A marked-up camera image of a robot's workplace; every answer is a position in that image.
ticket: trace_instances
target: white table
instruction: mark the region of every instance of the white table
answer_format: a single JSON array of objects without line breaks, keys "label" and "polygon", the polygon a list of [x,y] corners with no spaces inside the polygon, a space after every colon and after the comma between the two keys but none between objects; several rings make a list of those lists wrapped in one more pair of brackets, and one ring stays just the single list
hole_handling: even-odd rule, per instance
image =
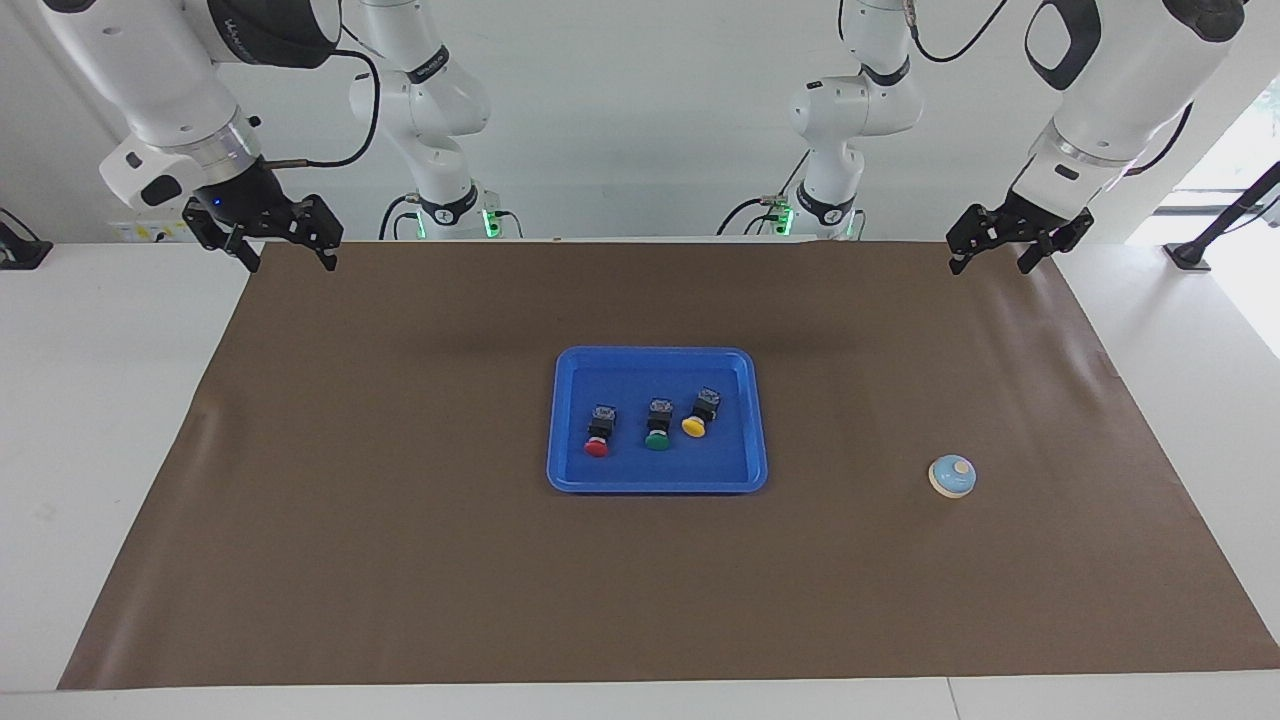
[{"label": "white table", "polygon": [[[1178,273],[1156,250],[1087,246],[1060,265],[1280,637],[1280,360],[1212,275]],[[36,273],[0,274],[0,719],[1280,714],[1280,671],[50,693],[244,282],[182,245],[64,245]]]}]

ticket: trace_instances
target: red button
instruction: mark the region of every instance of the red button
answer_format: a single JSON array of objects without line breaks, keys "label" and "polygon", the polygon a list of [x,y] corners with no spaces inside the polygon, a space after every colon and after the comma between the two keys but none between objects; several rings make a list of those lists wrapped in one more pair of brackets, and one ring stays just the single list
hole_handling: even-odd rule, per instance
[{"label": "red button", "polygon": [[585,450],[586,454],[590,455],[591,457],[604,457],[605,455],[609,454],[608,443],[605,443],[600,438],[591,438],[586,441],[586,445],[582,446],[582,450]]}]

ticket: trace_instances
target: brown mat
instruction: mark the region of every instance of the brown mat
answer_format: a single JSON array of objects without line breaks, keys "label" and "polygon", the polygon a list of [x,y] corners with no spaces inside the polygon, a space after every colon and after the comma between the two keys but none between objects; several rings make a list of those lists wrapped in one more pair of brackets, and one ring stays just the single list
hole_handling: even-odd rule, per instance
[{"label": "brown mat", "polygon": [[[582,343],[748,350],[764,491],[552,489]],[[947,452],[966,500],[925,479]],[[1276,666],[1051,264],[353,245],[326,274],[271,246],[60,687]]]}]

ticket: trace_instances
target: white robotic arm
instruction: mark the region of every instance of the white robotic arm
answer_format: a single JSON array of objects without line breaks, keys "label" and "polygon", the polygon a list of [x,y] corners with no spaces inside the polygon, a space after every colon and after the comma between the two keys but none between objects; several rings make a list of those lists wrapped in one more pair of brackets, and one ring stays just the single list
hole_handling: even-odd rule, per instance
[{"label": "white robotic arm", "polygon": [[852,141],[908,131],[924,111],[910,74],[902,0],[852,0],[841,22],[845,46],[861,72],[810,82],[791,108],[791,124],[812,149],[808,173],[791,199],[794,231],[819,237],[842,237],[852,220],[865,167]]},{"label": "white robotic arm", "polygon": [[[408,163],[417,184],[421,225],[428,237],[475,238],[500,233],[488,205],[497,200],[471,177],[454,137],[489,123],[484,87],[453,61],[422,0],[361,0],[371,46],[392,63],[380,70],[380,132]],[[351,105],[357,117],[372,113],[371,79],[357,78]]]},{"label": "white robotic arm", "polygon": [[[1245,1],[1044,0],[1027,55],[1064,91],[1062,104],[1005,204],[970,206],[947,233],[951,270],[960,274],[975,255],[1006,242],[1032,243],[1018,263],[1024,273],[1073,250],[1093,224],[1087,205],[1125,177],[1221,65],[1244,24]],[[1030,46],[1038,23],[1066,29],[1061,58]]]},{"label": "white robotic arm", "polygon": [[243,238],[282,237],[334,269],[342,225],[319,196],[284,196],[214,70],[216,61],[319,67],[338,42],[339,0],[44,0],[41,9],[129,124],[100,167],[122,201],[143,210],[195,195],[183,217],[206,249],[256,270]]}]

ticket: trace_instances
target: light blue round object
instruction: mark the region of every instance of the light blue round object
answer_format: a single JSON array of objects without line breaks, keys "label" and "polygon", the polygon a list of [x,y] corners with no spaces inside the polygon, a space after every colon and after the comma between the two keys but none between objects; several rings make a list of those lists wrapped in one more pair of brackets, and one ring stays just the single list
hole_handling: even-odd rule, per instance
[{"label": "light blue round object", "polygon": [[964,457],[947,455],[929,466],[929,483],[938,493],[957,500],[973,492],[978,484],[978,471]]}]

